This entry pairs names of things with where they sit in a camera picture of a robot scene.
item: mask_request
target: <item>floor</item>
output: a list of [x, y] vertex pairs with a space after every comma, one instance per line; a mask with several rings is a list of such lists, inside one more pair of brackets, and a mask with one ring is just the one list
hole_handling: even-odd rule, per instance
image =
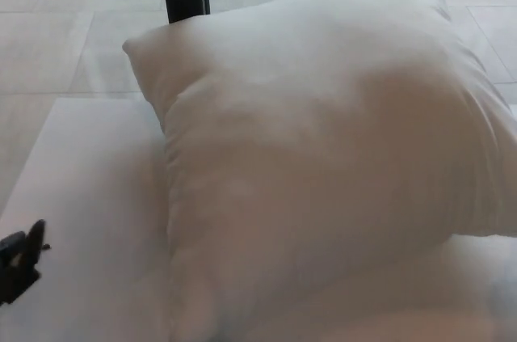
[[[267, 0], [211, 0], [213, 11]], [[517, 103], [517, 0], [447, 0], [460, 34]], [[164, 0], [0, 0], [0, 212], [59, 96], [140, 98], [123, 41]]]

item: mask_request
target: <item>white fabric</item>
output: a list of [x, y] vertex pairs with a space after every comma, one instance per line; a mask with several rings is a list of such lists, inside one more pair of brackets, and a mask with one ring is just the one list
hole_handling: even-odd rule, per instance
[[443, 0], [278, 0], [124, 49], [166, 135], [174, 342], [517, 231], [515, 121]]

